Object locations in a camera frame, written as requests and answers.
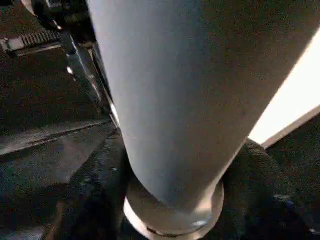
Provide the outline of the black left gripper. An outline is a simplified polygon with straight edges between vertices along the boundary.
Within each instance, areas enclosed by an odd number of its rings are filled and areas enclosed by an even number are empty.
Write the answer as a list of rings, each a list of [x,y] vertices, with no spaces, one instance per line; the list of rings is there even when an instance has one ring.
[[[100,118],[100,111],[67,67],[61,47],[22,56],[0,50],[1,137]]]

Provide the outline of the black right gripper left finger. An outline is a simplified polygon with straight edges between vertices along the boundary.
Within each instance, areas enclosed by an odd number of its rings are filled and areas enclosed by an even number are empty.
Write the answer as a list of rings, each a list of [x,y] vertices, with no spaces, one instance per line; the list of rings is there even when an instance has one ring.
[[[51,240],[117,240],[130,180],[121,135],[106,138],[72,176],[49,227]]]

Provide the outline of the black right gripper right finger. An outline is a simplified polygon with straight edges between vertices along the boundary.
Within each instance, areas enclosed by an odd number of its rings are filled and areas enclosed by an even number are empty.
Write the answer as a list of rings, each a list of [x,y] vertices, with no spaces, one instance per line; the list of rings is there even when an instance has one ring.
[[[262,146],[247,140],[222,177],[224,203],[211,240],[318,240],[307,206]]]

